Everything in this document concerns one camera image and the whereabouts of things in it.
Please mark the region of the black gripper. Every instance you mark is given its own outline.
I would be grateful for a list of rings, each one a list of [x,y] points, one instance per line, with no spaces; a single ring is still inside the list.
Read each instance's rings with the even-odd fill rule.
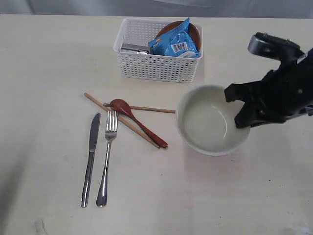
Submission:
[[[224,90],[227,102],[240,100],[234,118],[237,128],[282,124],[313,114],[313,58],[307,56],[286,67],[270,70],[260,81],[231,84]]]

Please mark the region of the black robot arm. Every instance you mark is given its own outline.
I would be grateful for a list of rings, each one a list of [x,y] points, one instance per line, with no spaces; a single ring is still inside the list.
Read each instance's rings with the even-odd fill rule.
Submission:
[[[270,70],[262,80],[230,84],[227,102],[244,102],[234,118],[237,128],[256,127],[313,114],[313,51]]]

